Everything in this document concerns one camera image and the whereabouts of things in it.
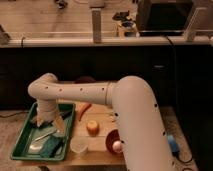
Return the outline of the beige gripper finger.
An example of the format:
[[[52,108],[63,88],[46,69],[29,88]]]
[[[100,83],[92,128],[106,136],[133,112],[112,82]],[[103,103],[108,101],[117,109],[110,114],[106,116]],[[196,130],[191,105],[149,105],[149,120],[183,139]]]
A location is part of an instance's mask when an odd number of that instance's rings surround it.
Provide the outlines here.
[[[57,116],[53,121],[53,126],[61,133],[65,134],[65,124],[61,116]]]
[[[37,116],[36,117],[36,125],[37,125],[37,127],[42,126],[43,123],[44,123],[44,119],[42,117],[40,117],[40,116]]]

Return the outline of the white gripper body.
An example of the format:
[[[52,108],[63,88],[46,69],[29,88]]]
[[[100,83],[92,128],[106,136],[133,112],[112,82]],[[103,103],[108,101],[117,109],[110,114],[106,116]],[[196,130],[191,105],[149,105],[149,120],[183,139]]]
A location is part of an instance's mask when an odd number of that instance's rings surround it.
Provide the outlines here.
[[[53,121],[58,115],[59,107],[56,100],[38,100],[37,115],[45,122]]]

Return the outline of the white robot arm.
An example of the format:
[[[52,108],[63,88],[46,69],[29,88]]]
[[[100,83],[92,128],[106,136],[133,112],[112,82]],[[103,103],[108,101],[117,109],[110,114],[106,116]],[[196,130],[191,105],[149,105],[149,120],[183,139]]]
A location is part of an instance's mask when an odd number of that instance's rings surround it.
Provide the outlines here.
[[[62,84],[46,73],[30,83],[37,100],[37,122],[65,129],[59,99],[110,106],[116,115],[128,171],[175,171],[165,127],[152,88],[142,78],[126,76],[117,82]]]

